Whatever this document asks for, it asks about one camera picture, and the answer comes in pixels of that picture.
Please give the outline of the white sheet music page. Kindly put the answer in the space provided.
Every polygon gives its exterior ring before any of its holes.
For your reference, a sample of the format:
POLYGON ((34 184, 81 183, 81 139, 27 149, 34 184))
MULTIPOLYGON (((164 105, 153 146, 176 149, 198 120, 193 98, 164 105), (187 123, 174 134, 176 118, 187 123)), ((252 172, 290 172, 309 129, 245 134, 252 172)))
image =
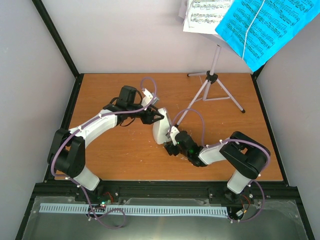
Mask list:
POLYGON ((178 16, 183 31, 216 35, 216 28, 233 5, 233 0, 182 0, 178 16))

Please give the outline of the white metronome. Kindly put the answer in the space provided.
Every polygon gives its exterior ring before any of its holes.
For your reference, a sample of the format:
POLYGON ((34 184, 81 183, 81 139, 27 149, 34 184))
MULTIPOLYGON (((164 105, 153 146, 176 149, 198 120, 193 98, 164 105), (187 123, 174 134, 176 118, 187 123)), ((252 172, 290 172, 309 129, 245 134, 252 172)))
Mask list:
POLYGON ((171 127, 172 121, 170 119, 169 113, 165 107, 159 108, 158 112, 164 116, 163 119, 155 122, 152 127, 152 134, 154 141, 158 144, 164 144, 171 141, 169 134, 169 129, 171 127))

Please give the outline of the blue sheet music page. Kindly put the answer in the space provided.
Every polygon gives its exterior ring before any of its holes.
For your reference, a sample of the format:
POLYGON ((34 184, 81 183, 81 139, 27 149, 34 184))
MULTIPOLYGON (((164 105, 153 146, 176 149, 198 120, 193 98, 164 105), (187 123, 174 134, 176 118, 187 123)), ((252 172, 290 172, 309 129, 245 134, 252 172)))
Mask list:
POLYGON ((255 72, 319 13, 319 0, 236 0, 215 30, 255 72))

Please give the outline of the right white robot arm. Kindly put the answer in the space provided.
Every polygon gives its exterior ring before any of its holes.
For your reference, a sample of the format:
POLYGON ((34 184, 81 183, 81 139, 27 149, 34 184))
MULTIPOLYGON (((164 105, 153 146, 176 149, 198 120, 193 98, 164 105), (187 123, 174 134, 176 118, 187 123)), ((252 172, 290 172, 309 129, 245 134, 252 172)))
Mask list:
POLYGON ((235 169, 226 184, 227 192, 240 195, 245 187, 256 180, 268 166, 270 151, 240 131, 213 145, 199 146, 186 131, 178 131, 164 144, 167 153, 179 154, 195 167, 206 167, 216 162, 228 161, 235 169))

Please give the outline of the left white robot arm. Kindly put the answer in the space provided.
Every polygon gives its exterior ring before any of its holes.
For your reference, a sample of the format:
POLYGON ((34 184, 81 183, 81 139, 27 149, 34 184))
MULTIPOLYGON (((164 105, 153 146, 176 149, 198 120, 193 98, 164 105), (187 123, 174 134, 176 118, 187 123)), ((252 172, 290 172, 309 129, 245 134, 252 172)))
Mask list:
POLYGON ((58 129, 53 137, 47 162, 52 175, 61 172, 62 177, 74 180, 86 188, 86 195, 92 201, 103 198, 104 188, 99 185, 100 178, 86 166, 86 148, 106 131, 120 126, 126 119, 140 119, 145 125, 151 125, 164 119, 164 115, 154 106, 156 93, 146 88, 138 91, 125 85, 117 97, 85 123, 71 128, 58 129))

